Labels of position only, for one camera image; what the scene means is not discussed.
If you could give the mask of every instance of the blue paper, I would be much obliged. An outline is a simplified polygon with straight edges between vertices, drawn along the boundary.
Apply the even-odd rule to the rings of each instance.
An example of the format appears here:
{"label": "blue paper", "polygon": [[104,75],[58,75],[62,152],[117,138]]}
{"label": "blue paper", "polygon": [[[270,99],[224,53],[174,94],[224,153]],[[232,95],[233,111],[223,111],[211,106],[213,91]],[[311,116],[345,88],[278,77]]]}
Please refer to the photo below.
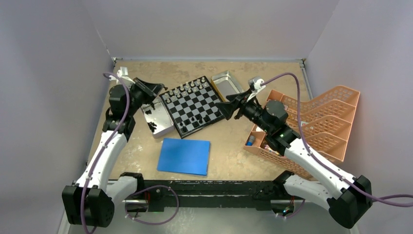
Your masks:
{"label": "blue paper", "polygon": [[210,142],[165,138],[159,156],[158,171],[206,176]]}

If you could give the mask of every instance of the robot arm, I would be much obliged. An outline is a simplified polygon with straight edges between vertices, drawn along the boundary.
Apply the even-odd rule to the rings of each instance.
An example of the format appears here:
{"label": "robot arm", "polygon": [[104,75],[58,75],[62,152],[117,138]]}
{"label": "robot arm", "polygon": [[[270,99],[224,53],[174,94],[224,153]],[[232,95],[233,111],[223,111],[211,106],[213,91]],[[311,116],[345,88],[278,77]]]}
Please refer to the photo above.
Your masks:
{"label": "robot arm", "polygon": [[370,181],[364,176],[355,178],[310,147],[310,151],[318,161],[332,171],[338,172],[342,177],[337,177],[327,170],[308,153],[300,135],[285,123],[288,114],[284,110],[284,105],[279,101],[270,100],[262,107],[256,97],[248,100],[251,94],[254,94],[254,91],[248,90],[241,94],[229,95],[226,97],[229,102],[217,103],[217,107],[227,120],[231,119],[234,112],[238,110],[235,119],[247,117],[266,132],[265,140],[271,149],[296,162],[319,181],[319,183],[311,182],[286,171],[276,179],[281,192],[315,202],[327,209],[340,225],[352,228],[371,207],[372,200],[357,192],[344,179],[369,194],[371,194]]}
{"label": "robot arm", "polygon": [[[113,218],[115,205],[120,204],[130,194],[143,189],[140,188],[143,178],[138,173],[123,173],[120,179],[111,185],[108,185],[108,179],[117,157],[134,129],[133,115],[142,104],[152,104],[165,87],[163,84],[151,84],[138,78],[133,80],[128,77],[122,78],[126,80],[130,97],[126,118],[117,128],[126,110],[126,91],[121,84],[118,84],[109,91],[110,108],[106,111],[106,120],[97,151],[82,176],[63,189],[63,204],[71,224],[82,224],[80,202],[87,179],[89,183],[86,188],[86,198],[84,198],[84,217],[88,226],[107,227]],[[112,139],[106,145],[105,143],[113,133]],[[90,170],[93,170],[93,173],[89,177]]]}

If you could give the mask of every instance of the gray wall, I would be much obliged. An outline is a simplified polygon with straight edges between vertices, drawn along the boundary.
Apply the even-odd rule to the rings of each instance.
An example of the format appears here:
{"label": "gray wall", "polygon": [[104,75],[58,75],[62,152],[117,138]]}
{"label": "gray wall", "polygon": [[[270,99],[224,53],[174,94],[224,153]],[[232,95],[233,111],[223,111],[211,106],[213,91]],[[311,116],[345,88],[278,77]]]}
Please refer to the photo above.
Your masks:
{"label": "gray wall", "polygon": [[0,3],[0,233],[54,234],[84,168],[110,57],[80,1]]}
{"label": "gray wall", "polygon": [[302,59],[338,0],[84,0],[114,57]]}
{"label": "gray wall", "polygon": [[[413,194],[412,23],[413,1],[341,0],[307,60],[315,95],[361,91],[343,167],[367,176],[376,196]],[[375,203],[360,232],[410,234],[412,220],[412,208]]]}

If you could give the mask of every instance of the metal tray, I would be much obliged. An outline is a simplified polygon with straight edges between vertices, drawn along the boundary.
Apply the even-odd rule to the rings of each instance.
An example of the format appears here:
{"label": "metal tray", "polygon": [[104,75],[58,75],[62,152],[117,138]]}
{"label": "metal tray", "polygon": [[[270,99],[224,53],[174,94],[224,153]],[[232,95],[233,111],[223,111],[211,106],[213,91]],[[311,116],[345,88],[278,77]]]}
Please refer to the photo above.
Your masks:
{"label": "metal tray", "polygon": [[149,129],[152,131],[153,138],[159,138],[172,132],[175,127],[160,97],[153,100],[153,107],[143,104],[141,109]]}
{"label": "metal tray", "polygon": [[221,72],[211,78],[211,83],[223,100],[227,100],[227,95],[244,92],[241,85],[229,71]]}

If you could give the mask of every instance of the white cable clip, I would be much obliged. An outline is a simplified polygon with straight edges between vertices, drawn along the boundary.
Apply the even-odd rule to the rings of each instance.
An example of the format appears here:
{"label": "white cable clip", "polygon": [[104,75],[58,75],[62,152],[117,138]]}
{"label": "white cable clip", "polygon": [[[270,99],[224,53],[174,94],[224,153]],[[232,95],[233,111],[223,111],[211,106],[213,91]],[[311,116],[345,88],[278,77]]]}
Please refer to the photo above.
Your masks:
{"label": "white cable clip", "polygon": [[253,97],[255,97],[259,92],[261,92],[265,85],[261,86],[264,83],[264,80],[261,77],[254,77],[248,81],[248,85],[252,93],[249,95],[247,102],[249,102]]}
{"label": "white cable clip", "polygon": [[117,80],[114,76],[109,76],[109,80],[113,81],[113,80]]}
{"label": "white cable clip", "polygon": [[116,72],[116,75],[119,78],[122,78],[125,85],[128,88],[130,88],[132,86],[132,84],[135,84],[135,81],[133,81],[131,78],[129,78],[128,74],[129,73],[128,73],[128,68],[127,67],[120,67],[119,70],[117,70],[117,72]]}

